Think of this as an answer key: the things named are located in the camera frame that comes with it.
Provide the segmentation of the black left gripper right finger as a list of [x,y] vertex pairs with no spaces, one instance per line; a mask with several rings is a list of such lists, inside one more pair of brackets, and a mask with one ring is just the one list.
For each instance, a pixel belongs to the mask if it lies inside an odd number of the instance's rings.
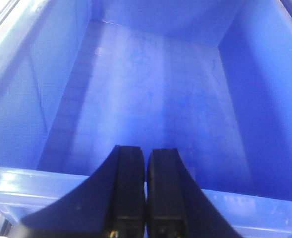
[[147,171],[150,238],[239,238],[191,177],[177,149],[154,149]]

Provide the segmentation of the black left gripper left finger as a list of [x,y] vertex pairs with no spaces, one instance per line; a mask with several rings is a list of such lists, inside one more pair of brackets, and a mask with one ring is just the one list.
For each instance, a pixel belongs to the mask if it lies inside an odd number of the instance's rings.
[[116,145],[74,190],[22,218],[11,238],[142,238],[145,233],[142,149]]

